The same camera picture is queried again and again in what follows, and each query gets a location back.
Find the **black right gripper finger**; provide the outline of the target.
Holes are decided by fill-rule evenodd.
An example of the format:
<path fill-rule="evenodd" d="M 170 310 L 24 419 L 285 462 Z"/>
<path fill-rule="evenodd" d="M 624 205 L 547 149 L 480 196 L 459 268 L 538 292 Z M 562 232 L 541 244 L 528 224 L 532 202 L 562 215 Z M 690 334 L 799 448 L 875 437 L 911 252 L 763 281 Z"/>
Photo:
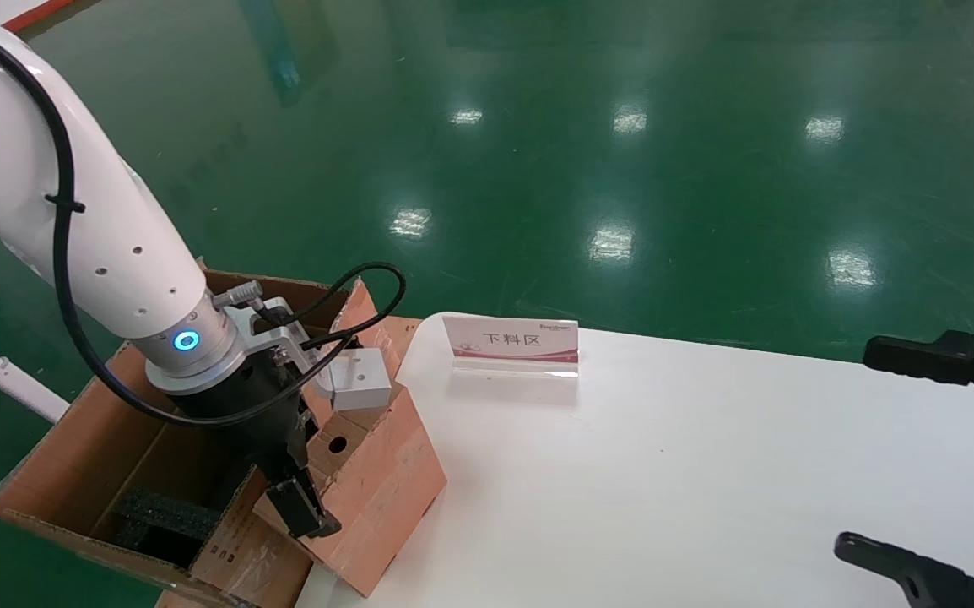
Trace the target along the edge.
<path fill-rule="evenodd" d="M 974 385 L 974 334 L 949 330 L 932 342 L 873 336 L 866 343 L 863 365 L 935 383 Z"/>
<path fill-rule="evenodd" d="M 835 557 L 896 582 L 912 607 L 974 607 L 974 576 L 949 563 L 868 536 L 841 532 Z"/>

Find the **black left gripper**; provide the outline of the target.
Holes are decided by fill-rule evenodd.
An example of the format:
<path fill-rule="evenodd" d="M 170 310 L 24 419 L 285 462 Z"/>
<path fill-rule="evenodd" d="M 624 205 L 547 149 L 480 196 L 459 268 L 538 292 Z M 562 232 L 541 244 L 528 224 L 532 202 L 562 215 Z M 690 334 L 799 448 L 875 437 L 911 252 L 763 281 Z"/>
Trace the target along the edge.
<path fill-rule="evenodd" d="M 302 371 L 293 361 L 278 363 L 274 353 L 266 349 L 246 356 L 212 388 L 168 396 L 194 419 L 233 418 L 216 432 L 263 472 L 266 496 L 288 535 L 316 539 L 339 534 L 341 523 L 322 506 L 305 472 L 306 443 L 317 427 L 300 419 L 306 413 L 302 388 L 320 374 L 322 361 L 313 351 L 308 370 Z"/>

